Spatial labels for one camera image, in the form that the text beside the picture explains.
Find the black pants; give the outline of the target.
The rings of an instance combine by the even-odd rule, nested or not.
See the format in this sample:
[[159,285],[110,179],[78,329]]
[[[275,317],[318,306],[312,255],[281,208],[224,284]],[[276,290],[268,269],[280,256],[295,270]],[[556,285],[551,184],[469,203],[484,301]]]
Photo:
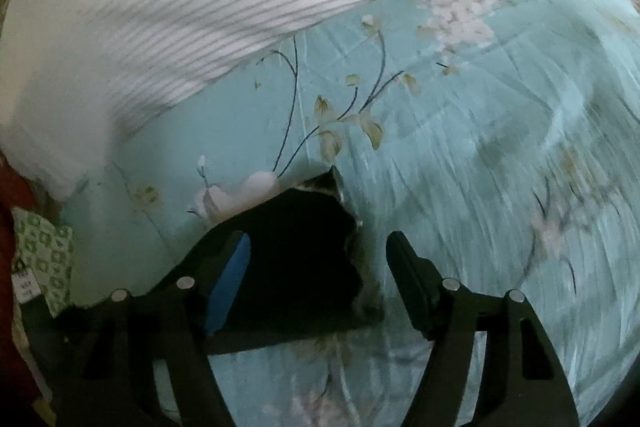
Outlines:
[[362,224],[331,168],[207,232],[190,250],[202,260],[231,233],[250,259],[212,355],[259,349],[380,323],[380,286],[367,265]]

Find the green white patterned pillow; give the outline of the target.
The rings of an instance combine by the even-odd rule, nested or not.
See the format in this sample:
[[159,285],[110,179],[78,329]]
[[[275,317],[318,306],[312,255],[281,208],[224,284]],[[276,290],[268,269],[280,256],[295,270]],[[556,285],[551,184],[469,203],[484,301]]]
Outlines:
[[56,317],[70,301],[74,261],[71,227],[52,225],[37,213],[12,209],[17,259],[32,269],[50,313]]

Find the red cream blanket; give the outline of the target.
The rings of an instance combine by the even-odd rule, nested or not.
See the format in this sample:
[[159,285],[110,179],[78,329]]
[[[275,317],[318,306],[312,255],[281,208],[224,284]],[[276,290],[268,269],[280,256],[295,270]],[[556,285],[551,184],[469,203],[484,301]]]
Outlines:
[[11,267],[15,254],[14,207],[26,210],[35,208],[35,196],[28,181],[20,176],[1,154],[1,300],[11,294]]

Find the teal floral bedsheet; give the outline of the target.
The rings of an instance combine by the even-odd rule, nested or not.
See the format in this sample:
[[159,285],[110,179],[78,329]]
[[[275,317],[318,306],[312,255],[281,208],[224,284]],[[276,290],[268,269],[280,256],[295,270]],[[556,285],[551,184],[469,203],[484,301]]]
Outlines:
[[149,291],[241,185],[340,173],[381,324],[213,358],[242,426],[396,426],[430,346],[384,255],[518,287],[583,424],[639,352],[639,11],[631,0],[380,0],[149,122],[66,202],[73,302]]

